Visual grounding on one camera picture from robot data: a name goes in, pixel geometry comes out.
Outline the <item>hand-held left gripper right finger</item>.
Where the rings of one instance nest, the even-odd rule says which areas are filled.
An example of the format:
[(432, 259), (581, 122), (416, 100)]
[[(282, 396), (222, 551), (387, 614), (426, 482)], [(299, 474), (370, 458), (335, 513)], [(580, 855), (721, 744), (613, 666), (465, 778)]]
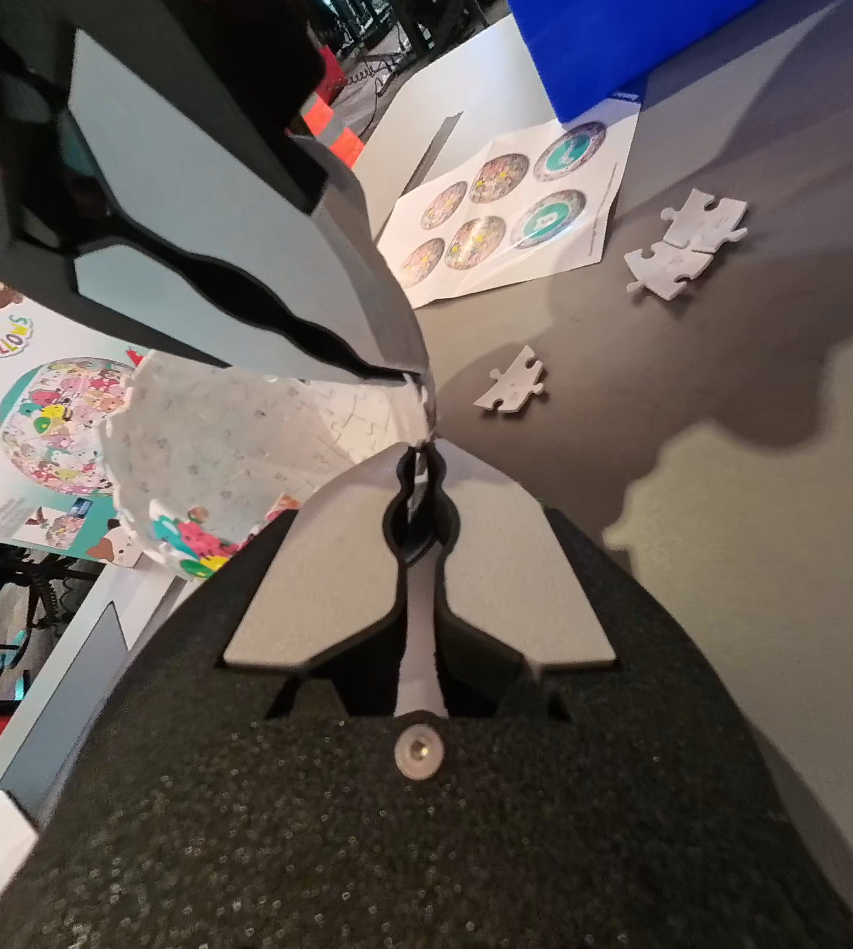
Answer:
[(430, 473), (447, 712), (495, 713), (518, 682), (611, 668), (614, 648), (539, 501), (450, 441), (431, 450)]

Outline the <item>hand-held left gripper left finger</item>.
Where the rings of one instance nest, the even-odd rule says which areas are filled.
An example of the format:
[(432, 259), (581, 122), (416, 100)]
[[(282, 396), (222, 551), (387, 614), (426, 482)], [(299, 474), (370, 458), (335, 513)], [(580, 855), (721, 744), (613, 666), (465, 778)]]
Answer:
[(409, 568), (424, 554), (411, 514), (419, 453), (394, 444), (329, 482), (293, 517), (223, 653), (296, 692), (328, 681), (348, 713), (394, 713), (407, 639)]

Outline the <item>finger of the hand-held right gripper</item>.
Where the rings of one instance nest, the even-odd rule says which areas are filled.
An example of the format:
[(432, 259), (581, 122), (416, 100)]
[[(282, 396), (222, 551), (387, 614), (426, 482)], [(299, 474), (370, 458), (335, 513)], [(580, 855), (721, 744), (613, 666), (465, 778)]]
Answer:
[(82, 30), (75, 36), (71, 118), (95, 161), (112, 233), (186, 276), (215, 302), (242, 315), (239, 278), (270, 293), (244, 319), (281, 326), (283, 307), (325, 326), (363, 356), (413, 361), (424, 352), (416, 316), (374, 246), (356, 177), (327, 149), (295, 140), (294, 157), (324, 178), (315, 208), (298, 210), (262, 176)]
[(78, 295), (100, 333), (185, 360), (236, 368), (259, 376), (307, 382), (399, 386), (425, 381), (424, 352), (413, 361), (361, 355), (335, 332), (281, 308), (281, 326), (258, 325), (270, 293), (230, 267), (217, 277), (239, 278), (242, 315), (209, 298), (177, 270), (126, 243), (111, 243), (78, 258)]

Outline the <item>colourful puzzle ball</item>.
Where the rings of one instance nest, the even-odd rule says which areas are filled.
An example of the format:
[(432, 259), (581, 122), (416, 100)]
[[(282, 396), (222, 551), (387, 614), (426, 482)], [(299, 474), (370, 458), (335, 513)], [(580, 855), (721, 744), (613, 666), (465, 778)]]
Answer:
[(163, 353), (100, 423), (121, 526), (174, 575), (212, 577), (280, 514), (396, 444), (433, 434), (428, 389), (303, 382)]

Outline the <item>white puzzle piece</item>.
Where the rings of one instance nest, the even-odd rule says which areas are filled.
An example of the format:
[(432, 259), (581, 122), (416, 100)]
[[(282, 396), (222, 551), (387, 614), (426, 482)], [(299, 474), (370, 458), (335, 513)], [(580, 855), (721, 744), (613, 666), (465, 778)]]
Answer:
[(647, 292), (672, 302), (689, 281), (702, 275), (713, 259), (712, 254), (677, 248), (663, 241), (652, 244), (648, 256), (640, 249), (630, 252), (624, 255), (632, 275), (627, 292)]
[(669, 226), (663, 242), (682, 251), (716, 255), (721, 247), (738, 243), (747, 235), (741, 226), (749, 204), (741, 199), (691, 190), (679, 209), (666, 207), (660, 220)]
[(492, 386), (473, 405), (484, 412), (516, 414), (533, 397), (544, 394), (544, 375), (542, 362), (526, 345), (505, 370), (493, 369), (490, 372)]
[(404, 514), (411, 527), (433, 516), (437, 486), (440, 481), (440, 459), (434, 440), (412, 449), (404, 463)]

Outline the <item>teal puzzle box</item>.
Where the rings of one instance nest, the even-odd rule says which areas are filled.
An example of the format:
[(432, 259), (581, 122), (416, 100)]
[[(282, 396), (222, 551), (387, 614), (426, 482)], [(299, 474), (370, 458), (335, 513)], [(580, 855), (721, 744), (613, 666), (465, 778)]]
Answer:
[(133, 567), (100, 426), (149, 350), (79, 326), (0, 282), (0, 542)]

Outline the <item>puzzle instruction leaflet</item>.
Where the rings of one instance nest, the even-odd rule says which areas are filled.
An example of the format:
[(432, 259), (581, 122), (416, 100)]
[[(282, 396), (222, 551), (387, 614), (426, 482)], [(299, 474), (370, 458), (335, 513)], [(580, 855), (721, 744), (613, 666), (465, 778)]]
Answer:
[(492, 138), (396, 203), (377, 243), (414, 309), (601, 261), (641, 104)]

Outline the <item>orange plastic object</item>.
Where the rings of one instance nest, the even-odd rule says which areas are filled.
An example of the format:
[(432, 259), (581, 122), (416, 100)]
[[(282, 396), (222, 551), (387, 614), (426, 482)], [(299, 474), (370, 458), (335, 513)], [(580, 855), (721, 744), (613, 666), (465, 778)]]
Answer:
[(361, 138), (317, 92), (313, 91), (301, 106), (300, 116), (312, 136), (352, 170), (363, 151)]

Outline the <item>blue plastic bin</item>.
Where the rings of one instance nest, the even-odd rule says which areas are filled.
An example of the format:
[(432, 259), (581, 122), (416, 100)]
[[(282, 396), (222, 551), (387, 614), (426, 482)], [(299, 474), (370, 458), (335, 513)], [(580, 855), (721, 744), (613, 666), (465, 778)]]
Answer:
[(755, 1), (511, 1), (563, 123), (718, 30)]

